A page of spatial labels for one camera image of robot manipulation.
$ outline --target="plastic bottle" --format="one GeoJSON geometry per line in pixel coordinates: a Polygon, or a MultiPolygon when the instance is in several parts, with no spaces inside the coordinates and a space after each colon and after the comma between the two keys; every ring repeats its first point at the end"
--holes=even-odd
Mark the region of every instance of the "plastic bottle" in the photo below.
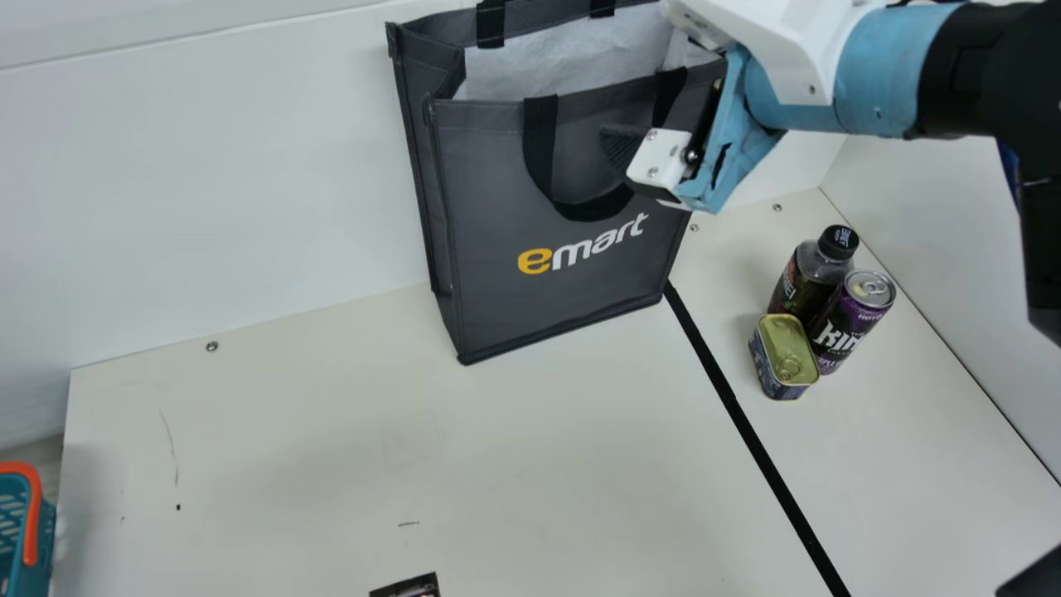
{"type": "Polygon", "coordinates": [[[792,314],[808,326],[854,268],[851,258],[857,249],[858,234],[840,225],[829,226],[818,240],[801,242],[781,271],[767,312],[792,314]]]}

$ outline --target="white wall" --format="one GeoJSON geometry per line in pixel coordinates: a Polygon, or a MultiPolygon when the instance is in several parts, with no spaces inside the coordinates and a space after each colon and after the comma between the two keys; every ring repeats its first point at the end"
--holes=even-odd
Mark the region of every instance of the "white wall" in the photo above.
{"type": "Polygon", "coordinates": [[[822,190],[1061,477],[1061,350],[1027,322],[1019,216],[994,141],[851,137],[822,190]]]}
{"type": "Polygon", "coordinates": [[[0,67],[383,0],[0,0],[0,67]]]}
{"type": "MultiPolygon", "coordinates": [[[[52,33],[81,18],[3,1],[52,33]]],[[[62,429],[73,367],[424,281],[383,22],[473,3],[0,69],[0,449],[62,429]]],[[[817,186],[841,142],[789,137],[734,200],[817,186]]]]}

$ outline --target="canned meat tin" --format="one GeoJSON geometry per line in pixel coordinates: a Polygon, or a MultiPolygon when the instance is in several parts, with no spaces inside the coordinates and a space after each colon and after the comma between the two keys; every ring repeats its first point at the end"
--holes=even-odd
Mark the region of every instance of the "canned meat tin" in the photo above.
{"type": "Polygon", "coordinates": [[[814,353],[795,316],[760,318],[748,349],[763,392],[775,401],[795,401],[818,382],[814,353]]]}

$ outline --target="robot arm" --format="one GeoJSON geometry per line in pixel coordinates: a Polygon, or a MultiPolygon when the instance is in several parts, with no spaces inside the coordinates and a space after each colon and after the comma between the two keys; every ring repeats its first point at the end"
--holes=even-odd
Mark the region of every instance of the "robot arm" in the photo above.
{"type": "Polygon", "coordinates": [[[785,130],[996,137],[1020,158],[1029,319],[1061,347],[1061,0],[664,0],[663,11],[724,47],[728,72],[710,134],[654,130],[627,170],[633,182],[718,212],[785,130]],[[663,141],[689,144],[672,155],[663,141]]]}

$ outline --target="can lid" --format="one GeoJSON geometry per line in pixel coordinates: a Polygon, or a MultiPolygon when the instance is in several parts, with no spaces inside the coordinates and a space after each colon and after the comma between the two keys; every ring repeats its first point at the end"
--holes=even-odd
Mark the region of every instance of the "can lid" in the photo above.
{"type": "Polygon", "coordinates": [[[895,302],[895,282],[881,271],[855,269],[848,274],[843,285],[856,302],[867,308],[883,310],[895,302]]]}
{"type": "Polygon", "coordinates": [[[848,226],[833,225],[825,228],[818,239],[818,250],[830,259],[845,261],[858,250],[858,233],[848,226]]]}
{"type": "Polygon", "coordinates": [[[782,386],[811,386],[818,382],[818,365],[803,324],[789,315],[764,316],[759,320],[766,361],[782,386]]]}

